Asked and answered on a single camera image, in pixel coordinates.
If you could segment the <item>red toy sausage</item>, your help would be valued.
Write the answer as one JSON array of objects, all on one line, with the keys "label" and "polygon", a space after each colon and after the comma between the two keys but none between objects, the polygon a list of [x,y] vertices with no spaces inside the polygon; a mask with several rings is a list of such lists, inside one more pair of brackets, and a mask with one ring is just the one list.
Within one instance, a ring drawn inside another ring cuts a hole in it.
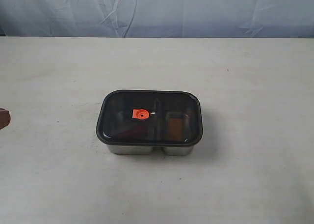
[{"label": "red toy sausage", "polygon": [[137,125],[121,132],[118,136],[123,139],[143,139],[148,135],[148,128],[145,125]]}]

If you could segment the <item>yellow toy cheese wedge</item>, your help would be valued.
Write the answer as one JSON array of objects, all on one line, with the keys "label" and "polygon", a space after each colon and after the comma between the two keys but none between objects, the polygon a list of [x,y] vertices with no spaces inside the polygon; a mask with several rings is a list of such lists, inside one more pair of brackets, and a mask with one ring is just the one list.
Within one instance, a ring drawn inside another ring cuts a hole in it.
[{"label": "yellow toy cheese wedge", "polygon": [[170,118],[167,123],[167,139],[169,141],[182,141],[183,119]]}]

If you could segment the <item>blue-grey backdrop cloth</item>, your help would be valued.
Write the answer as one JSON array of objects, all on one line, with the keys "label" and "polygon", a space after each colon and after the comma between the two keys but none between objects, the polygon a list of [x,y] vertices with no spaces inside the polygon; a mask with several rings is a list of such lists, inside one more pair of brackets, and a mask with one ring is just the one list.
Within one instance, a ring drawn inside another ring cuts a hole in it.
[{"label": "blue-grey backdrop cloth", "polygon": [[7,36],[313,38],[314,0],[0,0]]}]

